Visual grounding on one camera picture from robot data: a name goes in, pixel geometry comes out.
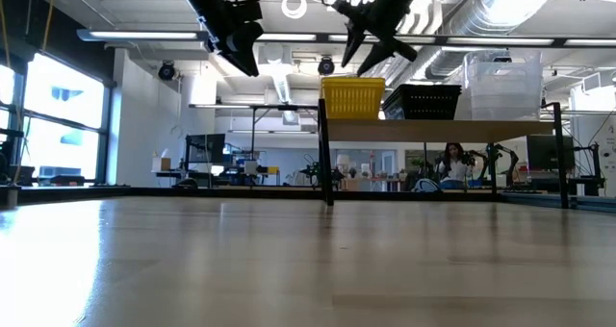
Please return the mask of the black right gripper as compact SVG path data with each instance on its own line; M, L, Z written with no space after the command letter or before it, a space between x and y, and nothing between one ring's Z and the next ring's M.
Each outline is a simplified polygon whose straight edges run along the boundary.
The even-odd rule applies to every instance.
M335 0L332 8L347 19L346 48L341 66L346 67L364 42L366 33L381 39L361 63L357 75L361 76L377 64L399 54L409 62L417 59L418 52L409 44L389 39L396 33L400 21L409 12L409 0Z

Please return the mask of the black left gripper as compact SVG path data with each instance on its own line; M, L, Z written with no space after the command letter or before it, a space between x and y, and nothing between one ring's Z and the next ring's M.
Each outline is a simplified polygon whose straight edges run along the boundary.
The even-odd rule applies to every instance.
M246 76L258 76L253 46L264 30L258 22L237 28L237 8L233 2L200 2L195 6L197 20L208 33L203 46L209 53L222 52Z

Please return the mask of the wooden shelf with black legs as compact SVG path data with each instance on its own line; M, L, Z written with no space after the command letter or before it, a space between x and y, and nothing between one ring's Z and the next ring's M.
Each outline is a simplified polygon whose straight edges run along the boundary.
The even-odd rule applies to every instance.
M465 193L386 193L370 192L365 197L370 201L480 201L499 202L497 186L496 145L513 138L526 136L555 135L556 167L559 182L559 207L569 208L564 160L564 140L560 104L550 103L553 109L552 122L540 121L487 121L487 120L373 120L327 118L326 104L318 102L318 135L321 165L321 199L329 207L338 195L332 187L331 141L374 141L374 142L421 142L429 143L479 143L488 146L490 191L480 194Z

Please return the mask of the black computer monitor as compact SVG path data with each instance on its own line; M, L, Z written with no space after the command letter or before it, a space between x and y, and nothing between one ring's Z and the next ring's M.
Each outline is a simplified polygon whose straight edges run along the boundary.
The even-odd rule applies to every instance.
M224 147L225 134L188 135L185 159L189 164L222 164Z
M574 153L574 140L572 137L563 137L564 166L567 171L576 166ZM558 169L557 146L555 135L533 135L526 137L526 151L528 168L534 170Z

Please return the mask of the person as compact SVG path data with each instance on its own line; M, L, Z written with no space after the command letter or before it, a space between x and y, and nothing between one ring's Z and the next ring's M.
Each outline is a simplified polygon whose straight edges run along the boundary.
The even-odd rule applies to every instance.
M472 167L463 158L463 148L460 143L446 144L442 160L436 167L441 189L465 189L472 178Z

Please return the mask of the white blue round device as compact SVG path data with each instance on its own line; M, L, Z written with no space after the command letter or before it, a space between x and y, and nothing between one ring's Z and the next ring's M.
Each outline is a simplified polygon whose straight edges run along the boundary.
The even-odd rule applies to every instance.
M441 188L436 182L427 178L422 178L416 182L413 191L417 193L432 193L440 192Z

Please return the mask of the large window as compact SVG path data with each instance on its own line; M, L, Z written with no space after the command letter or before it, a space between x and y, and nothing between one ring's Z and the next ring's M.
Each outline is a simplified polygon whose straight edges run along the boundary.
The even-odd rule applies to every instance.
M56 59L0 58L0 129L9 141L10 175L21 185L91 185L104 181L110 89Z

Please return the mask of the silver air duct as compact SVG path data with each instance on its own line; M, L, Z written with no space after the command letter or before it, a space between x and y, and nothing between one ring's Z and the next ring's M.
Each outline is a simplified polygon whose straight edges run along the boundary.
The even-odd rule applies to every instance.
M467 0L441 26L444 36L506 36L533 17L549 0ZM443 80L461 67L465 54L425 46L412 64L414 80Z

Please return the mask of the black aluminium table frame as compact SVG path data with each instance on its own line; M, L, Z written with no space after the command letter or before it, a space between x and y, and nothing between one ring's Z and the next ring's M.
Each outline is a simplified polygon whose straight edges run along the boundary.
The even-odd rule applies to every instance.
M60 187L24 188L0 187L0 211L20 205L40 203L61 203L79 200L93 200L115 197L198 197L234 199L284 199L319 200L333 205L338 201L386 201L386 202L494 202L528 205L545 208L561 208L561 198L556 194L530 194L497 192L377 192L377 191L333 191L325 194L321 190L265 188L249 189L170 189L134 187Z

